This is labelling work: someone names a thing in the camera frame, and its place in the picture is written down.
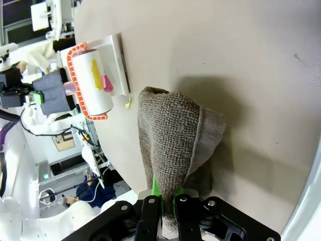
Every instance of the pink sticky note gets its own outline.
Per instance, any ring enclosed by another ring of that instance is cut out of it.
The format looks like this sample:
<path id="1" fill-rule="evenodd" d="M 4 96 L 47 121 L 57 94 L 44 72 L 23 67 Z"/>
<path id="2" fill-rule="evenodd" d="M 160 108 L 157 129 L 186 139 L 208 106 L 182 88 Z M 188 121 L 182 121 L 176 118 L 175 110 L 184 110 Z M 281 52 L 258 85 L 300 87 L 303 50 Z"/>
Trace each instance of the pink sticky note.
<path id="1" fill-rule="evenodd" d="M 109 78 L 107 75 L 102 75 L 102 83 L 104 85 L 104 91 L 106 92 L 112 92 L 114 90 L 114 87 L 112 86 Z"/>

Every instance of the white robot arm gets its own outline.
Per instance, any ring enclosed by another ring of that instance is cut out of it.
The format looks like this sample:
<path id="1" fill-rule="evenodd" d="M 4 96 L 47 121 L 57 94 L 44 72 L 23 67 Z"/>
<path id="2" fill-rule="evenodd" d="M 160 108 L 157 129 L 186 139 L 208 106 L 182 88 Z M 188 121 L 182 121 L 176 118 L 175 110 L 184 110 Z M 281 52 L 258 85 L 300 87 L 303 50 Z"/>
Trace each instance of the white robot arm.
<path id="1" fill-rule="evenodd" d="M 74 115 L 72 111 L 68 112 L 70 117 L 56 120 L 56 118 L 62 116 L 65 113 L 55 113 L 47 117 L 43 123 L 38 123 L 37 112 L 29 105 L 26 105 L 25 112 L 22 116 L 22 121 L 26 127 L 34 134 L 58 134 L 63 130 L 68 129 L 71 125 L 78 127 L 80 123 L 85 121 L 83 113 Z"/>
<path id="2" fill-rule="evenodd" d="M 78 201 L 59 215 L 30 220 L 12 197 L 0 199 L 0 213 L 1 241 L 60 241 L 96 216 L 88 203 Z"/>

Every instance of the white roller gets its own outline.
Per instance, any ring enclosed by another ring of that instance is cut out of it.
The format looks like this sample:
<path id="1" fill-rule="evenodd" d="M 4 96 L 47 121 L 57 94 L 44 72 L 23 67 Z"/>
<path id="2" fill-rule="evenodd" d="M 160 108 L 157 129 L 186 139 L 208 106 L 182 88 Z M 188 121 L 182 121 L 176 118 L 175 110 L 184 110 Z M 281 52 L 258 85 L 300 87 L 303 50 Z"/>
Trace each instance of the white roller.
<path id="1" fill-rule="evenodd" d="M 73 65 L 89 114 L 99 115 L 110 111 L 114 104 L 110 94 L 104 90 L 99 90 L 95 85 L 92 72 L 92 61 L 94 59 L 100 74 L 104 75 L 100 54 L 97 50 L 74 57 Z"/>

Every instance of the gray fabric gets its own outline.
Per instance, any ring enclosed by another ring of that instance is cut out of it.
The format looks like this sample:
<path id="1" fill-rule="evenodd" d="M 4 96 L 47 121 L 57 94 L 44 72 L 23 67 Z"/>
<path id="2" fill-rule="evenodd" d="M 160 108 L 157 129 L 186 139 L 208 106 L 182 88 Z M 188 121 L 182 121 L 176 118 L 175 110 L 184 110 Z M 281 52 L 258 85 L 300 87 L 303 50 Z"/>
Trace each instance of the gray fabric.
<path id="1" fill-rule="evenodd" d="M 38 80 L 33 81 L 35 91 L 44 95 L 44 103 L 40 105 L 44 115 L 71 111 L 76 108 L 72 96 L 66 96 L 63 83 L 67 82 L 64 68 L 51 72 Z"/>
<path id="2" fill-rule="evenodd" d="M 221 114 L 202 108 L 180 92 L 146 87 L 138 104 L 139 144 L 147 185 L 152 188 L 155 173 L 166 206 L 164 236 L 173 238 L 177 228 L 172 195 L 189 183 L 191 174 L 213 154 L 223 137 L 225 121 Z"/>

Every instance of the blue shirt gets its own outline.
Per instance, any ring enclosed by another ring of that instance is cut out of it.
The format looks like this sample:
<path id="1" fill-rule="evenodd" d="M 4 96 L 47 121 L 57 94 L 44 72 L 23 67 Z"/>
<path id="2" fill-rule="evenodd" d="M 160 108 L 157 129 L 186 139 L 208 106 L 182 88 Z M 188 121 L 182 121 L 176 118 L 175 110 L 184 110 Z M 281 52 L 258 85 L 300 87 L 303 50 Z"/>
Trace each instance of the blue shirt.
<path id="1" fill-rule="evenodd" d="M 84 183 L 77 188 L 76 196 L 82 201 L 91 201 L 95 196 L 95 190 L 99 182 L 94 180 L 91 185 Z M 113 187 L 102 188 L 100 185 L 97 188 L 96 197 L 92 202 L 89 202 L 91 207 L 99 207 L 109 201 L 110 199 L 116 197 L 115 189 Z"/>

